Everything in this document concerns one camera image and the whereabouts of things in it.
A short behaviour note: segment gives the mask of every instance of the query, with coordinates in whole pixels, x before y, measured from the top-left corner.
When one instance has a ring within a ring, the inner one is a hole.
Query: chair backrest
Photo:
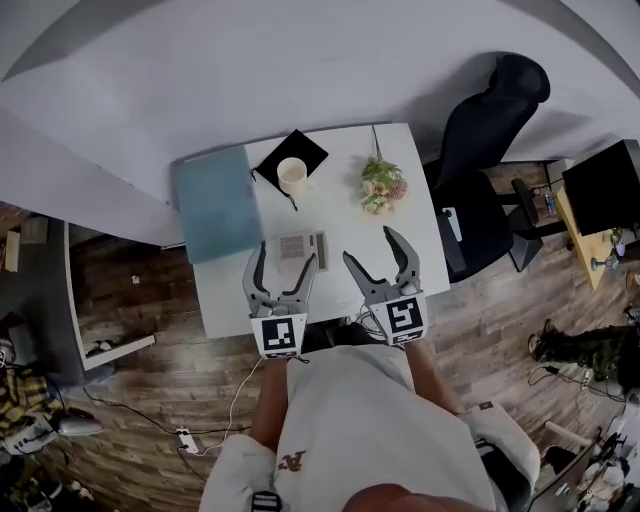
[[[544,69],[527,57],[498,59],[489,88],[467,98],[449,116],[433,188],[467,172],[497,165],[551,88]]]

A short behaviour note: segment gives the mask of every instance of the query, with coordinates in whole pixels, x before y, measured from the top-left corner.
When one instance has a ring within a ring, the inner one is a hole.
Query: teal folder
[[[182,163],[175,185],[192,264],[260,245],[262,226],[244,146]]]

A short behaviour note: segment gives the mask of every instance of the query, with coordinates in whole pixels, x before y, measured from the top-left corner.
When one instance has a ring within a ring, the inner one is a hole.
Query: white table
[[[306,135],[329,156],[310,176],[311,187],[296,197],[296,212],[289,200],[256,173],[254,183],[262,229],[267,240],[264,285],[277,298],[294,282],[277,271],[277,237],[299,231],[324,231],[329,270],[318,272],[309,298],[309,323],[356,314],[364,299],[347,267],[342,251],[353,254],[374,279],[393,283],[398,267],[382,226],[402,234],[420,257],[422,288],[426,295],[449,289],[447,267],[440,242],[431,195],[413,137],[406,124],[377,125],[382,157],[398,165],[409,192],[395,211],[372,215],[360,206],[360,173],[375,155],[371,126],[326,130]],[[283,138],[245,146],[249,163],[258,165]],[[251,332],[249,305],[242,275],[252,251],[193,266],[207,336],[219,338]]]

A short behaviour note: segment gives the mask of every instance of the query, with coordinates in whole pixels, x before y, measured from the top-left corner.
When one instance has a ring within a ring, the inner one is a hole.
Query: power strip
[[[591,378],[592,377],[593,377],[593,370],[586,369],[584,371],[584,374],[582,375],[582,382],[580,383],[580,390],[583,390],[584,388],[586,388],[589,385],[589,382],[591,382]]]
[[[185,451],[187,453],[197,454],[200,450],[198,449],[198,445],[196,444],[191,432],[186,427],[180,427],[176,429],[176,433],[182,442],[182,445],[185,447]]]

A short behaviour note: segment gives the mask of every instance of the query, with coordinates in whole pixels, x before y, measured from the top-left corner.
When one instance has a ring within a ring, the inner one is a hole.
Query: white cup
[[[307,166],[299,158],[285,158],[276,169],[278,184],[286,194],[299,194],[307,186]]]

